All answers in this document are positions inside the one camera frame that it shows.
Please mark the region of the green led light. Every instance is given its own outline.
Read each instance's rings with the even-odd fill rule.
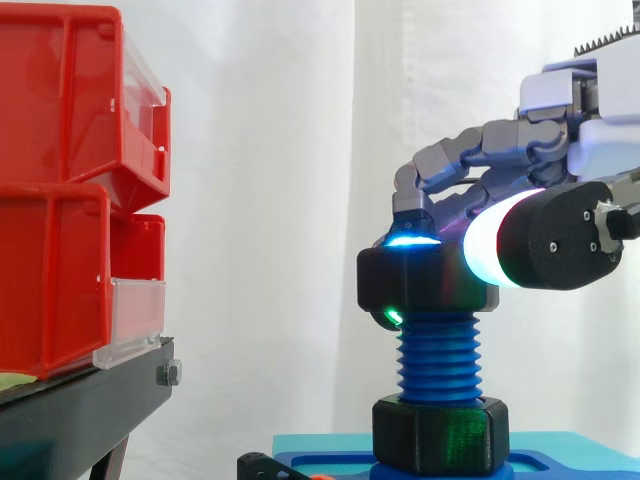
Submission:
[[[399,327],[402,324],[402,317],[396,310],[390,308],[389,310],[384,312],[384,314],[396,327]]]

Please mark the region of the red plastic drawer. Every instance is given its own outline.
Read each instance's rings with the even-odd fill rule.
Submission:
[[[0,182],[92,182],[132,213],[169,195],[171,96],[111,7],[0,3]]]
[[[0,239],[0,372],[46,378],[162,330],[161,217],[112,218],[98,185],[3,184]]]

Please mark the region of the blue threaded bolt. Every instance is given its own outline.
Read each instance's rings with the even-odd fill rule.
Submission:
[[[474,405],[482,390],[471,313],[403,315],[400,398],[411,403]]]

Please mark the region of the white glowing band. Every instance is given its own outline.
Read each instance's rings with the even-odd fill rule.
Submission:
[[[396,237],[387,247],[410,247],[412,245],[440,245],[440,240],[430,237]]]
[[[464,236],[464,257],[471,271],[487,283],[517,287],[502,270],[498,259],[498,230],[507,213],[520,201],[541,192],[527,190],[497,203],[480,213]]]

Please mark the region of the white backdrop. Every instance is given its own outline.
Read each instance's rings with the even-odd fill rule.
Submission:
[[[275,433],[368,431],[396,340],[356,307],[355,255],[388,228],[395,170],[510,118],[525,75],[631,21],[627,0],[111,3],[173,91],[172,196],[153,210],[184,363],[125,480],[234,478]],[[480,316],[483,388],[514,430],[640,455],[639,251],[581,291],[503,291]]]

